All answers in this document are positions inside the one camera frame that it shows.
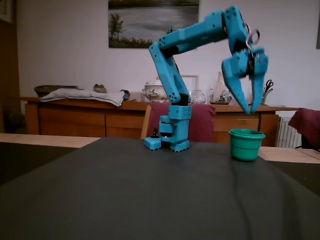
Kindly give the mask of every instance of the wooden sideboard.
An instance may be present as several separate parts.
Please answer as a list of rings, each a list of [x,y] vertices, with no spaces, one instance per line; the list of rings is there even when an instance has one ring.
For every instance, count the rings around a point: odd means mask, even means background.
[[[20,97],[27,101],[27,133],[78,137],[140,138],[148,102],[124,101],[117,107],[96,100],[62,99],[41,102],[37,97]],[[214,139],[229,143],[229,130],[245,128],[265,134],[263,146],[274,147],[279,116],[276,111],[296,111],[295,107],[260,106],[246,115],[239,106],[213,105],[216,110]]]

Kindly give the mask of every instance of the ceramic pot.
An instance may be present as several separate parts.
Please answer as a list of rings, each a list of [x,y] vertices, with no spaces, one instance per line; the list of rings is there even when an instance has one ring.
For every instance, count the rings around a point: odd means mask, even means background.
[[[151,102],[165,103],[168,100],[168,96],[158,76],[155,80],[148,81],[144,85],[143,94]]]

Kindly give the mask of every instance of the green plastic cup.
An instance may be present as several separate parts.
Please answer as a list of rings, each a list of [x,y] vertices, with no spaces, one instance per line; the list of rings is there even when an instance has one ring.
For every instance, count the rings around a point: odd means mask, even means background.
[[[266,137],[263,132],[235,128],[229,134],[232,157],[247,162],[257,159],[262,139]]]

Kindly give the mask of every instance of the framed painting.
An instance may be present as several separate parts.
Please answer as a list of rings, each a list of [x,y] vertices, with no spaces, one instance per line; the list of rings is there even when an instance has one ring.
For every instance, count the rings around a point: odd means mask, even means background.
[[[0,20],[7,23],[13,23],[13,1],[0,0]]]
[[[147,49],[198,18],[199,0],[109,0],[109,48]]]

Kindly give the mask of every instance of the blue robotic arm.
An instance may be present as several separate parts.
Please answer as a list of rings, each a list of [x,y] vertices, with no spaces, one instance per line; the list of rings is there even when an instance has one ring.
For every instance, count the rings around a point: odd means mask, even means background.
[[[161,147],[161,142],[171,143],[174,145],[171,148],[175,151],[189,147],[189,142],[177,147],[188,141],[186,139],[188,138],[189,118],[180,119],[180,109],[184,113],[189,112],[191,118],[191,107],[188,106],[191,98],[174,62],[174,55],[228,39],[232,57],[222,62],[224,82],[245,113],[250,114],[250,112],[257,110],[263,96],[264,78],[269,58],[266,56],[264,48],[252,48],[254,33],[258,34],[259,39],[259,32],[257,30],[250,32],[250,28],[244,23],[239,9],[236,6],[231,6],[226,11],[218,10],[207,15],[202,22],[161,37],[158,42],[154,42],[149,47],[157,73],[172,105],[169,107],[168,116],[160,118],[159,139],[158,141],[152,139],[152,142],[157,142],[156,146],[149,144],[149,140],[145,139],[145,145],[148,148],[157,149]],[[249,75],[252,84],[251,111],[246,103],[240,82],[240,78],[247,75]],[[179,113],[178,115],[171,116],[170,108],[172,107],[176,113]],[[181,127],[184,130],[181,130],[180,123],[184,121],[187,121],[187,124],[182,124]]]

